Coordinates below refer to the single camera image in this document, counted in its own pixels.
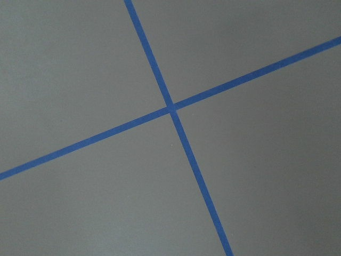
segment blue line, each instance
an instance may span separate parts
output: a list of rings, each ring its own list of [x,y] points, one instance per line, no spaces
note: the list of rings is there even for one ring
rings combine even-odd
[[[212,218],[213,224],[217,230],[217,233],[219,235],[220,241],[223,245],[223,249],[225,251],[225,254],[227,256],[233,256],[229,241],[226,237],[226,233],[224,231],[224,228],[220,222],[219,216],[216,212],[216,209],[214,207],[212,198],[208,192],[207,186],[205,184],[204,178],[201,175],[197,160],[194,156],[194,153],[192,151],[192,148],[190,146],[190,143],[186,137],[185,131],[183,129],[183,126],[181,124],[180,118],[176,112],[175,105],[171,99],[171,96],[169,95],[169,91],[167,89],[167,86],[165,84],[165,81],[162,77],[161,71],[157,65],[156,59],[154,57],[154,54],[151,50],[150,44],[147,40],[147,37],[143,31],[142,25],[140,23],[140,20],[137,16],[136,10],[134,8],[134,5],[131,0],[125,0],[124,1],[127,7],[127,10],[129,12],[129,15],[131,17],[131,20],[133,22],[133,25],[136,29],[137,35],[139,36],[139,39],[141,41],[142,47],[144,49],[144,52],[147,56],[147,59],[149,61],[150,67],[154,73],[155,79],[159,85],[159,88],[161,90],[162,96],[164,97],[167,109],[170,113],[170,116],[172,117],[172,121],[174,123],[174,126],[176,128],[177,134],[180,138],[181,144],[184,148],[184,151],[187,155],[188,161],[191,165],[192,171],[194,173],[194,176],[197,180],[198,186],[200,188],[201,194],[204,198],[204,201],[206,203],[207,209],[209,211],[209,214]]]
[[[31,169],[31,168],[33,168],[35,166],[44,164],[44,163],[49,162],[51,160],[54,160],[54,159],[56,159],[58,157],[64,156],[64,155],[66,155],[68,153],[71,153],[73,151],[79,150],[81,148],[84,148],[86,146],[89,146],[91,144],[99,142],[101,140],[104,140],[104,139],[106,139],[108,137],[114,136],[114,135],[116,135],[118,133],[124,132],[126,130],[131,129],[131,128],[134,128],[134,127],[136,127],[138,125],[144,124],[144,123],[149,122],[149,121],[151,121],[153,119],[156,119],[158,117],[164,116],[164,115],[166,115],[168,113],[169,112],[168,112],[167,108],[162,108],[162,109],[156,110],[156,111],[154,111],[152,113],[149,113],[149,114],[147,114],[145,116],[142,116],[142,117],[139,117],[137,119],[134,119],[134,120],[132,120],[132,121],[130,121],[128,123],[119,125],[119,126],[117,126],[115,128],[112,128],[112,129],[107,130],[105,132],[99,133],[99,134],[97,134],[95,136],[92,136],[92,137],[87,138],[85,140],[82,140],[80,142],[74,143],[74,144],[69,145],[69,146],[67,146],[65,148],[59,149],[59,150],[57,150],[55,152],[49,153],[49,154],[47,154],[45,156],[39,157],[39,158],[34,159],[34,160],[32,160],[30,162],[27,162],[25,164],[22,164],[22,165],[19,165],[17,167],[14,167],[14,168],[12,168],[12,169],[10,169],[8,171],[2,172],[2,173],[0,173],[0,180],[9,178],[9,177],[11,177],[13,175],[16,175],[16,174],[20,173],[20,172],[23,172],[23,171]]]
[[[300,52],[300,53],[297,53],[293,56],[290,56],[288,58],[285,58],[283,60],[280,60],[278,62],[275,62],[273,64],[270,64],[266,67],[263,67],[263,68],[260,68],[256,71],[253,71],[249,74],[246,74],[246,75],[243,75],[241,77],[238,77],[234,80],[231,80],[229,82],[226,82],[224,84],[221,84],[221,85],[218,85],[216,87],[213,87],[207,91],[204,91],[204,92],[201,92],[201,93],[198,93],[192,97],[189,97],[187,99],[184,99],[182,101],[179,101],[175,104],[175,108],[176,109],[181,109],[181,108],[184,108],[184,107],[187,107],[191,104],[194,104],[198,101],[201,101],[201,100],[204,100],[204,99],[207,99],[211,96],[214,96],[216,94],[219,94],[221,92],[224,92],[228,89],[231,89],[231,88],[234,88],[238,85],[241,85],[241,84],[244,84],[244,83],[247,83],[251,80],[254,80],[256,78],[259,78],[261,76],[264,76],[268,73],[271,73],[271,72],[274,72],[278,69],[281,69],[281,68],[284,68],[290,64],[293,64],[295,62],[298,62],[300,60],[304,60],[308,57],[311,57],[317,53],[320,53],[320,52],[323,52],[325,50],[328,50],[330,48],[333,48],[337,45],[340,45],[341,44],[341,37],[336,37],[330,41],[327,41],[323,44],[320,44],[320,45],[317,45],[315,47],[312,47],[306,51],[303,51],[303,52]]]

